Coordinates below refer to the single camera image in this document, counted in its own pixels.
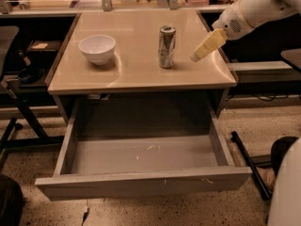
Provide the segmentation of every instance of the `white robotic arm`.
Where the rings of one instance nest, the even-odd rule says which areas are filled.
[[[226,43],[238,40],[257,27],[301,11],[301,0],[238,0],[214,22],[213,33],[190,56],[195,62]]]

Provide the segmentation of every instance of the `drawer front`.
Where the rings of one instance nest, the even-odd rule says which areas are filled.
[[[205,91],[78,100],[52,178],[52,200],[237,189],[235,168]]]

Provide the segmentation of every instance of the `bowl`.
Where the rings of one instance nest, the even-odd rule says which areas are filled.
[[[113,57],[116,41],[107,35],[94,35],[81,40],[78,47],[90,62],[103,65]]]

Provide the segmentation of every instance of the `concrete floor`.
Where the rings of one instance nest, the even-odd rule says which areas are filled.
[[[219,123],[236,166],[244,165],[245,161],[230,140],[232,131],[239,134],[250,155],[267,154],[278,138],[301,135],[300,105],[299,97],[278,98],[269,103],[255,98],[229,100]],[[33,137],[34,133],[26,123],[18,121],[24,129],[15,132],[14,137]],[[0,121],[0,135],[7,123],[7,120]],[[40,118],[40,123],[49,135],[64,135],[62,119]],[[236,191],[51,202],[34,183],[38,177],[52,176],[58,153],[58,148],[8,153],[1,172],[22,187],[24,212],[21,225],[265,225],[270,202],[261,199],[251,177]],[[82,224],[86,206],[89,213]]]

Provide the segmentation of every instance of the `speckled floor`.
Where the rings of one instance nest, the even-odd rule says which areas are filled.
[[[231,142],[236,131],[251,155],[266,154],[280,137],[301,135],[301,100],[279,98],[273,102],[259,99],[226,103],[219,123],[239,167],[245,163],[237,146]],[[33,137],[23,120],[24,129],[15,137]],[[0,121],[0,135],[7,120]],[[64,135],[60,118],[40,119],[49,135]],[[58,148],[48,151],[10,152],[2,173],[15,179],[24,193],[21,225],[265,225],[270,202],[261,199],[250,177],[236,191],[198,193],[182,196],[139,199],[97,199],[50,202],[35,186],[38,177],[52,176]],[[87,220],[82,224],[85,207]]]

